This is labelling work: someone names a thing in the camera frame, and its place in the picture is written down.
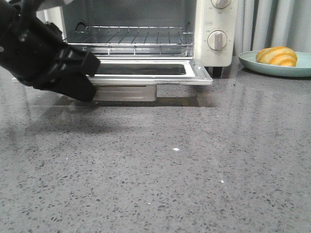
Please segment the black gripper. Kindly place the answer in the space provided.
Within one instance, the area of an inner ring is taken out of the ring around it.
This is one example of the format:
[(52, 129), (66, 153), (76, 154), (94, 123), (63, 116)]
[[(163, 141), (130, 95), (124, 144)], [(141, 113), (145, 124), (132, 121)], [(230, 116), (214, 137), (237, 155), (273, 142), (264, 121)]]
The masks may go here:
[(91, 102), (100, 60), (91, 52), (71, 47), (53, 23), (36, 16), (68, 0), (2, 0), (0, 2), (0, 65), (23, 84)]

